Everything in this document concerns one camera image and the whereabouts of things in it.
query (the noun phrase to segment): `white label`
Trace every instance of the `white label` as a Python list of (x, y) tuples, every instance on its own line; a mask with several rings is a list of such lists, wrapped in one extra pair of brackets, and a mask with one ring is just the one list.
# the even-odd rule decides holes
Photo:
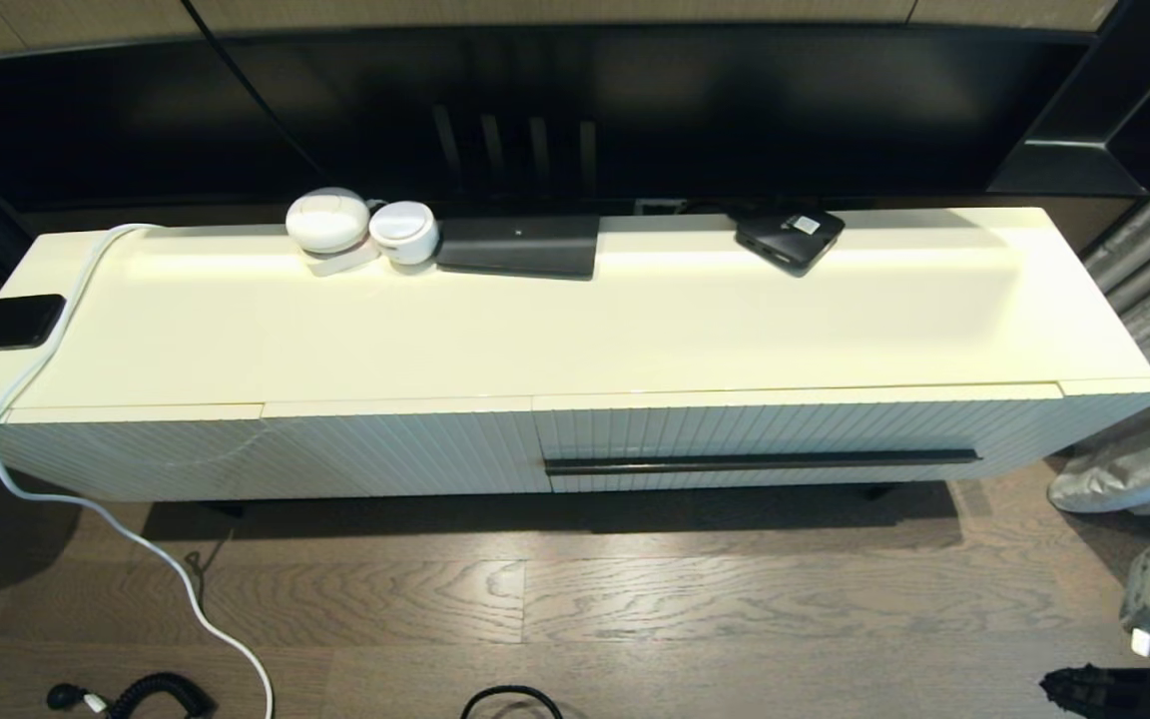
[(792, 227), (798, 228), (799, 231), (806, 234), (813, 234), (819, 229), (818, 220), (812, 220), (805, 215), (798, 215), (798, 219), (792, 220)]

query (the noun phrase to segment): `white cable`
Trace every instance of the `white cable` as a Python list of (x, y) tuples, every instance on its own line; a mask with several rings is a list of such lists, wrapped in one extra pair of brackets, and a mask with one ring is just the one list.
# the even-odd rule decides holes
[[(105, 237), (101, 237), (100, 242), (97, 242), (95, 246), (92, 246), (91, 254), (87, 255), (87, 262), (83, 265), (82, 269), (79, 269), (78, 278), (76, 282), (74, 282), (72, 290), (69, 290), (69, 297), (68, 300), (64, 303), (64, 309), (61, 311), (60, 318), (56, 319), (56, 327), (52, 329), (51, 338), (49, 341), (47, 341), (46, 345), (44, 345), (44, 351), (41, 351), (41, 355), (38, 357), (38, 359), (33, 362), (33, 365), (29, 365), (23, 373), (20, 373), (17, 378), (15, 378), (15, 381), (13, 381), (10, 385), (8, 385), (8, 389), (6, 389), (3, 396), (0, 397), (0, 422), (1, 420), (3, 420), (6, 411), (10, 408), (12, 401), (15, 400), (15, 397), (17, 397), (20, 392), (24, 390), (24, 388), (29, 387), (29, 383), (32, 382), (33, 378), (38, 375), (38, 373), (40, 373), (41, 369), (45, 368), (47, 362), (51, 361), (52, 355), (56, 354), (56, 350), (60, 346), (61, 337), (64, 336), (64, 329), (69, 327), (69, 318), (70, 315), (74, 314), (74, 309), (77, 308), (78, 301), (79, 299), (82, 299), (83, 291), (87, 289), (87, 282), (91, 281), (91, 275), (95, 270), (95, 265), (97, 262), (100, 262), (101, 255), (105, 254), (105, 251), (109, 250), (109, 246), (114, 245), (114, 240), (116, 240), (120, 237), (123, 237), (124, 234), (126, 234), (128, 231), (137, 231), (138, 229), (150, 229), (156, 227), (160, 227), (160, 224), (146, 224), (146, 223), (118, 224), (116, 228), (106, 231)], [(8, 491), (10, 491), (13, 495), (18, 496), (20, 499), (24, 499), (28, 502), (60, 502), (64, 504), (77, 504), (78, 506), (86, 506), (86, 508), (94, 511), (94, 513), (97, 514), (100, 514), (101, 518), (103, 518), (106, 522), (109, 522), (109, 526), (114, 527), (115, 531), (117, 531), (120, 535), (123, 535), (124, 537), (129, 538), (129, 541), (133, 541), (138, 543), (138, 545), (141, 545), (143, 548), (154, 552), (154, 554), (159, 556), (160, 559), (166, 561), (166, 564), (168, 564), (168, 566), (175, 569), (175, 573), (178, 574), (179, 581), (184, 582), (185, 591), (189, 594), (189, 606), (192, 606), (193, 614), (198, 618), (198, 624), (201, 625), (201, 628), (207, 629), (207, 632), (209, 632), (212, 636), (218, 638), (224, 643), (228, 643), (229, 647), (237, 649), (239, 652), (241, 652), (243, 656), (246, 657), (248, 661), (251, 661), (252, 666), (255, 666), (255, 673), (260, 674), (260, 681), (262, 684), (264, 684), (264, 719), (274, 718), (274, 684), (269, 682), (269, 673), (264, 671), (264, 665), (261, 664), (260, 658), (256, 658), (255, 652), (253, 652), (251, 649), (247, 649), (247, 647), (244, 645), (243, 642), (237, 641), (236, 638), (229, 636), (229, 634), (220, 632), (220, 629), (216, 628), (215, 625), (212, 625), (209, 622), (209, 620), (206, 618), (206, 614), (201, 613), (201, 605), (198, 604), (198, 592), (194, 591), (193, 582), (191, 579), (189, 579), (189, 573), (185, 572), (184, 567), (182, 567), (182, 565), (179, 565), (179, 563), (175, 560), (172, 556), (168, 554), (168, 552), (163, 551), (159, 545), (155, 545), (155, 543), (147, 541), (147, 538), (141, 537), (140, 535), (131, 531), (131, 529), (128, 529), (126, 527), (123, 527), (122, 522), (118, 522), (117, 519), (114, 519), (114, 515), (109, 514), (108, 510), (105, 510), (103, 506), (101, 506), (100, 504), (95, 504), (95, 502), (92, 502), (90, 499), (84, 499), (84, 497), (82, 496), (36, 495), (32, 491), (24, 491), (23, 488), (17, 487), (17, 483), (15, 483), (15, 480), (12, 477), (12, 473), (8, 473), (8, 468), (6, 468), (6, 465), (3, 464), (3, 459), (1, 457), (0, 457), (0, 480), (3, 480), (3, 487), (8, 488)]]

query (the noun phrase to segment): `black phone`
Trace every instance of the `black phone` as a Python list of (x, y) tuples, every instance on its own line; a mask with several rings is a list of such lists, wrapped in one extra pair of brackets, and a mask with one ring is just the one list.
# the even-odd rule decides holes
[(64, 309), (64, 297), (33, 295), (0, 299), (0, 350), (23, 350), (47, 342)]

